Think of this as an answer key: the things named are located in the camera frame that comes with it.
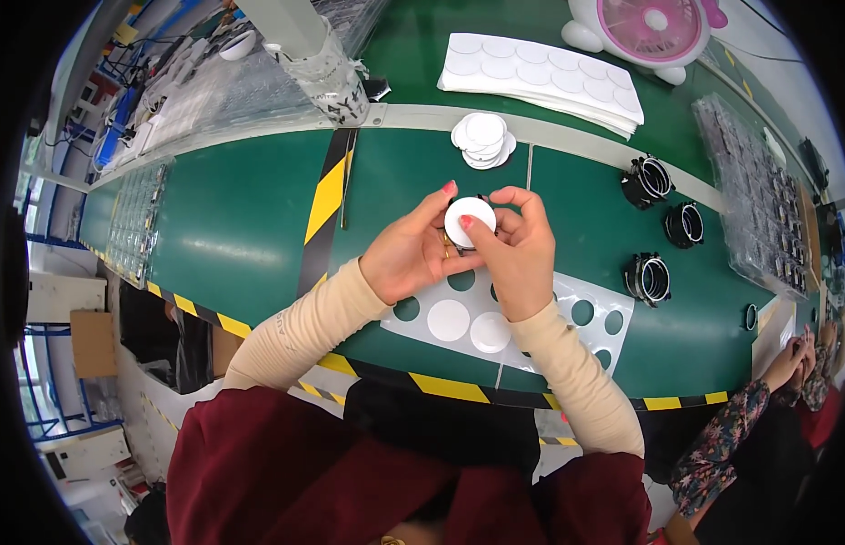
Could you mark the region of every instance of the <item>maroon shirt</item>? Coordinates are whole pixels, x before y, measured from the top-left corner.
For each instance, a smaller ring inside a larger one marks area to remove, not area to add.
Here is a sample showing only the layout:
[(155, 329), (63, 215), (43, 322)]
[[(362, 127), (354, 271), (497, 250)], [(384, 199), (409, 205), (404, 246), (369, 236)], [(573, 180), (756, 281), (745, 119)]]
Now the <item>maroon shirt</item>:
[[(175, 545), (364, 545), (458, 479), (445, 545), (643, 543), (651, 507), (642, 472), (633, 454), (592, 453), (529, 493), (516, 469), (452, 466), (385, 445), (257, 386), (186, 413), (168, 470), (168, 522)], [(548, 515), (538, 517), (532, 496)]]

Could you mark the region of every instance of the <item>stack of white discs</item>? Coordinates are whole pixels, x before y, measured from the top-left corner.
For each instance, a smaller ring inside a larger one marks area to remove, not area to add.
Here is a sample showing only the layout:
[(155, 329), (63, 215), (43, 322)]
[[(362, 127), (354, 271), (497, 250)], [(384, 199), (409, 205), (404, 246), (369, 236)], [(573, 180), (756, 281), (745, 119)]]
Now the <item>stack of white discs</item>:
[(462, 158), (472, 168), (486, 170), (500, 167), (517, 148), (517, 139), (507, 130), (504, 120), (495, 114), (468, 114), (453, 128), (453, 146), (462, 150)]

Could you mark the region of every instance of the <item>floral patterned shirt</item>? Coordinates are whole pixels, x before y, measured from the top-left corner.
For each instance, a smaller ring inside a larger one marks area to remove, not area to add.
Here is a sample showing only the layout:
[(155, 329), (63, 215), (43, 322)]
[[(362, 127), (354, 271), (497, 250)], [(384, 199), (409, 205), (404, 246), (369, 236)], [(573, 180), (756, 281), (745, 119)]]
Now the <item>floral patterned shirt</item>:
[(737, 477), (731, 456), (750, 433), (769, 403), (794, 406), (804, 398), (811, 411), (818, 411), (828, 395), (831, 353), (828, 347), (816, 347), (816, 366), (801, 391), (787, 386), (775, 394), (761, 378), (753, 380), (731, 397), (701, 435), (683, 454), (671, 474), (674, 502), (684, 518), (714, 500)]

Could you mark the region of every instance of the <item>green table surface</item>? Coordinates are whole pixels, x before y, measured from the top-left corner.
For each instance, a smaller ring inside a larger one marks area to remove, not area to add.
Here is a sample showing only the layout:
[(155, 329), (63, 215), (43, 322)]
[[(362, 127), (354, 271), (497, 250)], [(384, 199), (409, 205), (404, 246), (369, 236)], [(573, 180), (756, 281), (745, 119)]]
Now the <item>green table surface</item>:
[[(559, 30), (569, 19), (567, 5), (559, 0), (394, 0), (363, 57), (374, 75), (388, 78), (390, 103), (493, 110), (624, 142), (598, 125), (519, 100), (445, 93), (435, 87), (450, 32), (564, 46)], [(722, 52), (717, 55), (724, 58)], [(690, 104), (719, 93), (748, 123), (759, 130), (764, 125), (725, 83), (697, 64), (687, 66), (686, 83), (671, 87), (606, 53), (593, 56), (633, 74), (646, 121), (629, 146), (708, 183), (713, 183), (711, 163)], [(743, 77), (737, 66), (728, 71), (734, 72), (730, 77)], [(757, 80), (748, 84), (752, 88)], [(331, 131), (276, 134), (177, 156), (155, 226), (159, 238), (150, 258), (150, 279), (251, 326), (288, 306), (295, 299), (308, 214), (331, 135)], [(348, 230), (336, 229), (330, 273), (363, 253), (381, 229), (447, 180), (455, 179), (462, 195), (488, 193), (507, 184), (523, 186), (526, 159), (527, 146), (520, 143), (504, 167), (476, 171), (465, 165), (447, 133), (362, 130), (348, 194)], [(799, 169), (791, 164), (790, 171)], [(755, 338), (742, 330), (744, 308), (751, 302), (761, 308), (772, 294), (728, 267), (714, 211), (701, 207), (706, 243), (678, 250), (662, 233), (666, 208), (659, 205), (640, 212), (631, 207), (619, 190), (618, 177), (617, 169), (601, 163), (535, 149), (532, 190), (547, 206), (559, 272), (624, 292), (620, 271), (636, 252), (660, 252), (671, 270), (673, 299), (656, 310), (635, 305), (614, 379), (632, 398), (692, 396), (740, 386), (750, 375)], [(81, 239), (102, 251), (117, 185), (92, 191), (83, 214)], [(672, 194), (669, 201), (680, 200), (680, 195)], [(809, 316), (812, 306), (803, 305), (799, 314)], [(386, 332), (377, 322), (336, 351), (400, 371), (482, 386), (494, 386), (497, 379), (498, 367), (491, 362)], [(507, 367), (500, 387), (547, 390), (542, 377)]]

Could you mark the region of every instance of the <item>small desk fan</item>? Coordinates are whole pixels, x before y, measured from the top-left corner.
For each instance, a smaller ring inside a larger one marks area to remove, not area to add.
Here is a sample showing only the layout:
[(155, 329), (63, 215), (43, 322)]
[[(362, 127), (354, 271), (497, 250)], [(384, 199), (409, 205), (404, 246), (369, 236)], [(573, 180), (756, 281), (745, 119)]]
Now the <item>small desk fan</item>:
[(686, 80), (683, 68), (701, 54), (711, 27), (729, 19), (716, 0), (568, 0), (573, 21), (562, 39), (593, 53), (606, 50), (654, 69), (672, 85)]

